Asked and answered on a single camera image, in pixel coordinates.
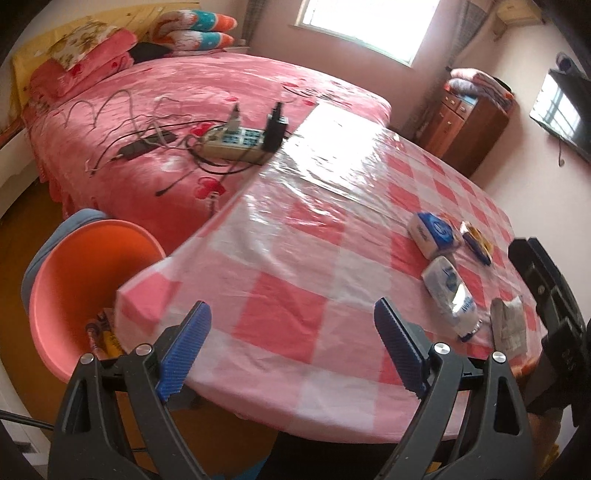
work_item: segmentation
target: yellow headboard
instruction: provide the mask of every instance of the yellow headboard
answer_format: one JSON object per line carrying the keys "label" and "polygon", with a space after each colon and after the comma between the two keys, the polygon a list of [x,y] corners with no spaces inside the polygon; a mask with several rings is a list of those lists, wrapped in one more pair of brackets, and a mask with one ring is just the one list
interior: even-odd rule
{"label": "yellow headboard", "polygon": [[113,10],[98,12],[79,18],[33,38],[19,48],[12,57],[14,82],[12,85],[11,110],[20,112],[22,107],[28,102],[28,85],[29,80],[31,79],[31,74],[48,59],[48,56],[46,55],[47,49],[75,28],[84,25],[91,19],[96,19],[109,25],[127,28],[134,32],[141,41],[148,32],[152,22],[160,14],[179,9],[196,10],[199,9],[199,3],[143,4],[115,8]]}

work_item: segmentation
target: blue and white tissue package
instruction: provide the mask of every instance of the blue and white tissue package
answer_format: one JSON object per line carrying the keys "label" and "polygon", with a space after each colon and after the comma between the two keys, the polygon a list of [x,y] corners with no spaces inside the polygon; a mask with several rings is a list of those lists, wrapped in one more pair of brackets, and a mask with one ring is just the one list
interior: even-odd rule
{"label": "blue and white tissue package", "polygon": [[447,258],[437,257],[422,277],[444,320],[462,342],[467,342],[480,329],[482,321],[474,297],[454,266]]}
{"label": "blue and white tissue package", "polygon": [[454,227],[432,213],[415,213],[407,225],[407,230],[428,260],[455,252],[462,245],[459,233]]}

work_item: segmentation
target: brown dresser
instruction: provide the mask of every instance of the brown dresser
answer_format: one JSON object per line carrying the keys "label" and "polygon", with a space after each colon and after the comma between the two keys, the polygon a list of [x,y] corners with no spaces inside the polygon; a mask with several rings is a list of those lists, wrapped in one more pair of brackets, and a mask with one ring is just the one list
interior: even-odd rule
{"label": "brown dresser", "polygon": [[469,177],[491,151],[507,123],[509,117],[488,99],[444,91],[439,110],[418,144]]}

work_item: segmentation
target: table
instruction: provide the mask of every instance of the table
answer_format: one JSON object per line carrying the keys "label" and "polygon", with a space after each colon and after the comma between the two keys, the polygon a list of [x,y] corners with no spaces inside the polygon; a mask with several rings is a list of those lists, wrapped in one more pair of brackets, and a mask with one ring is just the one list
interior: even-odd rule
{"label": "table", "polygon": [[[427,260],[405,228],[419,210],[469,220],[495,245],[491,267],[467,248],[456,254],[485,321],[467,344],[421,280]],[[389,297],[432,340],[486,358],[491,300],[523,294],[528,356],[538,355],[541,323],[508,260],[512,238],[503,211],[451,167],[369,120],[320,105],[221,212],[120,289],[116,334],[127,350],[153,342],[204,300],[213,328],[189,387],[297,436],[397,442],[418,401],[375,330],[374,303]],[[459,395],[446,438],[457,435],[465,404]]]}

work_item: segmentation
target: gray-blue cushion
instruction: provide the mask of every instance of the gray-blue cushion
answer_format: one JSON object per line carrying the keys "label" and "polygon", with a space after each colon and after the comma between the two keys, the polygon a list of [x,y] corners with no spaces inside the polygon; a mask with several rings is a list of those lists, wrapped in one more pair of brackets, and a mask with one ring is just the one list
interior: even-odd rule
{"label": "gray-blue cushion", "polygon": [[25,272],[22,278],[21,284],[21,300],[22,306],[25,307],[27,315],[29,314],[29,301],[31,299],[31,290],[33,290],[33,284],[41,265],[47,258],[47,255],[61,242],[65,237],[70,235],[74,230],[78,230],[81,226],[88,225],[89,223],[97,222],[99,220],[105,220],[109,216],[99,210],[93,210],[90,208],[80,210],[74,215],[65,220],[56,231],[53,232],[49,240],[43,244],[39,249]]}

